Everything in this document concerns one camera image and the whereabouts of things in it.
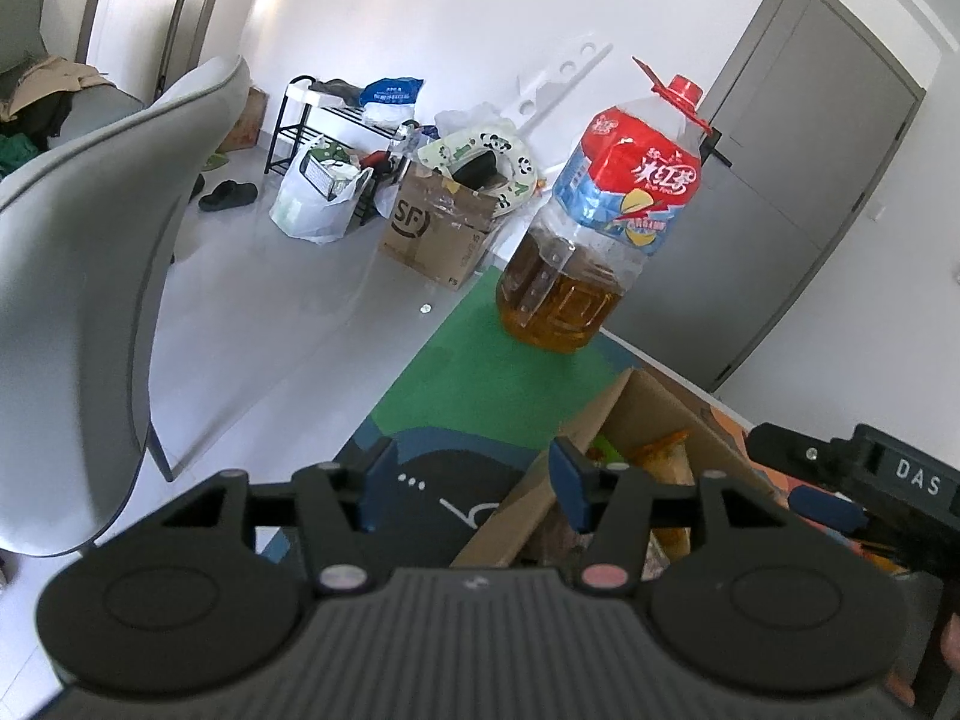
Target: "bottle label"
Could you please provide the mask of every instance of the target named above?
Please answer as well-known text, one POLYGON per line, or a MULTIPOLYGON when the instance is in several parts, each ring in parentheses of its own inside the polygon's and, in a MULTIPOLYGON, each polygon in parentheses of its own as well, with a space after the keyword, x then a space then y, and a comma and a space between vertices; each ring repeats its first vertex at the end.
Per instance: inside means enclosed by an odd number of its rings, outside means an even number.
POLYGON ((654 254, 700 186, 700 159, 640 119, 597 116, 554 185, 573 220, 654 254))

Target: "sofa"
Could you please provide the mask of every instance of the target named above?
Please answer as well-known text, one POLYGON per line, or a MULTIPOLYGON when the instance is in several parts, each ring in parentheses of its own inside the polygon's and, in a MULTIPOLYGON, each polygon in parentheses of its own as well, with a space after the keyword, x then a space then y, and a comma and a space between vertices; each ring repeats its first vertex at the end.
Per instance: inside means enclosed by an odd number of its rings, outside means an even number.
MULTIPOLYGON (((40 19, 44 0, 0 0, 0 100, 13 94, 17 81, 48 56, 40 19)), ((80 138, 143 110, 140 100, 114 86, 94 86, 73 95, 69 116, 49 148, 80 138)))

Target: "chair backrest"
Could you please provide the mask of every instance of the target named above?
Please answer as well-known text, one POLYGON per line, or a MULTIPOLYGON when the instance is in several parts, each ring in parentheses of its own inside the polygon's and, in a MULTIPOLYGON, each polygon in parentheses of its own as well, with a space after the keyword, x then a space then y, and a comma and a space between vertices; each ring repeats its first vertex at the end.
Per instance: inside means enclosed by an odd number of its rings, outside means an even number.
POLYGON ((70 552, 126 504, 176 233, 249 88, 211 60, 0 182, 0 548, 70 552))

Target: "brown liquid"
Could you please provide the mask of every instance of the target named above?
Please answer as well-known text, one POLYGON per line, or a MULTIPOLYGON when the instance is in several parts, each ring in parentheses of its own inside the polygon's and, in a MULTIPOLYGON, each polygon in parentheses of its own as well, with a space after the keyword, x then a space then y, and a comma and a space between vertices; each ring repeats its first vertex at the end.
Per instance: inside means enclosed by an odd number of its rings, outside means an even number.
POLYGON ((515 338, 570 353, 589 343, 623 295, 613 275, 582 250, 562 271, 550 266, 541 249, 556 245, 563 242, 554 239, 541 245, 527 233, 496 287, 496 306, 504 327, 515 338), (535 290, 548 290, 538 308, 534 308, 539 302, 535 290))

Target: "gray door frame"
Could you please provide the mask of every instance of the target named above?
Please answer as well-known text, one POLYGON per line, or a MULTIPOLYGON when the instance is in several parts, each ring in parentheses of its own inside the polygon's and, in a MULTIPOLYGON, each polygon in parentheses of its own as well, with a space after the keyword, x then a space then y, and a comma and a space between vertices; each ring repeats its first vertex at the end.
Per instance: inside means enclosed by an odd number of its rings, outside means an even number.
MULTIPOLYGON (((906 88, 914 95, 915 101, 910 108, 910 112, 907 116, 904 126, 901 127, 901 130, 896 134, 896 140, 894 143, 891 143, 889 151, 883 161, 880 163, 880 167, 877 169, 877 172, 872 177, 870 184, 867 186, 867 190, 859 197, 851 197, 851 212, 844 219, 843 223, 840 225, 840 229, 837 231, 837 234, 833 237, 833 240, 830 241, 829 245, 824 249, 823 253, 817 258, 817 261, 813 264, 813 267, 808 271, 808 274, 800 281, 800 284, 793 290, 792 293, 786 298, 784 304, 779 308, 779 311, 771 317, 770 321, 765 324, 764 327, 760 329, 752 341, 747 344, 743 351, 735 357, 730 365, 728 365, 723 372, 713 381, 713 383, 707 388, 707 391, 714 392, 717 388, 723 384, 724 381, 727 381, 728 378, 733 374, 734 371, 738 369, 743 362, 746 362, 747 357, 749 357, 760 345, 764 338, 774 329, 776 324, 784 318, 784 315, 793 304, 797 301, 797 298, 803 293, 803 290, 808 288, 808 285, 813 280, 813 277, 818 274, 820 269, 824 266, 824 263, 829 259, 830 255, 836 250, 839 242, 843 240, 843 237, 847 234, 847 231, 851 228, 851 225, 856 221, 858 215, 863 210, 864 206, 870 200, 870 197, 877 189, 877 186, 880 184, 883 175, 887 172, 887 167, 890 167, 890 163, 896 154, 896 151, 899 149, 899 146, 904 141, 904 135, 909 132, 911 124, 915 117, 917 116, 917 111, 920 110, 920 104, 923 102, 923 97, 926 94, 926 90, 923 89, 920 84, 914 79, 911 74, 904 68, 904 65, 896 59, 896 57, 890 52, 885 45, 880 42, 880 39, 877 39, 874 33, 870 32, 870 29, 867 28, 865 23, 861 22, 856 18, 850 9, 846 8, 839 0, 820 0, 822 1, 830 10, 837 14, 847 25, 858 34, 864 42, 870 46, 870 48, 875 52, 875 54, 880 57, 885 65, 887 65, 891 71, 904 83, 906 88)), ((720 71, 717 80, 714 82, 713 86, 710 87, 709 93, 704 98, 704 102, 700 107, 701 116, 706 119, 708 122, 712 122, 714 117, 720 111, 720 108, 726 103, 728 96, 733 90, 733 86, 736 85, 736 82, 740 79, 741 74, 743 74, 744 69, 747 66, 747 63, 750 61, 751 57, 754 55, 754 52, 757 50, 757 46, 760 45, 760 40, 763 38, 763 35, 766 33, 767 29, 770 26, 770 23, 774 20, 776 12, 781 8, 781 4, 784 3, 784 0, 763 0, 760 3, 760 8, 757 9, 757 13, 752 18, 750 25, 747 26, 747 31, 743 33, 743 37, 740 38, 740 42, 737 43, 736 48, 733 50, 733 53, 730 56, 730 59, 727 60, 727 64, 724 66, 724 69, 720 71)))
MULTIPOLYGON (((156 97, 200 63, 200 51, 203 50, 206 29, 216 1, 176 0, 166 45, 163 48, 163 58, 158 68, 156 97)), ((88 58, 93 20, 97 16, 99 3, 100 0, 86 0, 83 21, 80 23, 80 41, 77 44, 78 62, 86 62, 88 58)))

